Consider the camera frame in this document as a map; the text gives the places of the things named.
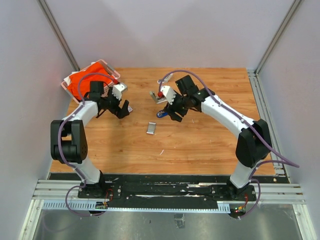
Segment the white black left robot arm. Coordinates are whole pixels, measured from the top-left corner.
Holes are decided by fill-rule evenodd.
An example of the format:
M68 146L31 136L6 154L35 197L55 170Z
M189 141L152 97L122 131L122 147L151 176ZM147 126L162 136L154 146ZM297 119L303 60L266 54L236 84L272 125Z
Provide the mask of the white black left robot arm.
M71 167L81 179L79 198L102 198L110 191L104 174L88 156L86 125L109 111L118 119L130 114L129 101L122 101L127 86L120 82L106 86L102 81L91 81L78 107L62 120L50 124L50 154L53 160Z

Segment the grey white stapler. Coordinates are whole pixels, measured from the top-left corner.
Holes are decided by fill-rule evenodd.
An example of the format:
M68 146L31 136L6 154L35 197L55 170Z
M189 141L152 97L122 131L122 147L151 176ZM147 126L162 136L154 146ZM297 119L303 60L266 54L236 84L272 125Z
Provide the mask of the grey white stapler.
M156 104L162 104L167 102L167 99L165 97L159 97L153 91L150 91L149 95L151 96L151 98Z

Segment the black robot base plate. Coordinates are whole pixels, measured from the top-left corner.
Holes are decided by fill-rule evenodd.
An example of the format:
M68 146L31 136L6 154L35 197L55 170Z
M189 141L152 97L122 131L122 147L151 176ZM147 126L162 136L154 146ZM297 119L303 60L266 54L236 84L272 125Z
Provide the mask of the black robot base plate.
M80 178L74 173L53 173L52 184L45 188L50 200L98 200L105 206L111 202L126 203L133 199L146 203L148 199L160 203L192 203L194 200L213 202L240 202L242 212L248 203L261 200L262 187L256 179L250 180L246 190L236 198L227 195L229 176L223 175L170 175L170 174L103 174L110 190L102 198L79 198Z

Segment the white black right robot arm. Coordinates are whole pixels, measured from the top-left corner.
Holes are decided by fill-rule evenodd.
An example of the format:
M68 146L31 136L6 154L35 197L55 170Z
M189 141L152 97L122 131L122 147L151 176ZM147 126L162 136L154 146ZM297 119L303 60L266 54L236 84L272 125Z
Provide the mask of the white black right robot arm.
M240 199L250 182L253 170L270 153L269 126L263 119L255 121L229 107L208 88L199 89L190 75L176 82L178 91L168 85L160 87L158 96L166 99L164 111L173 121L181 122L188 110L204 113L227 128L237 139L235 155L238 160L227 181L226 193L232 200Z

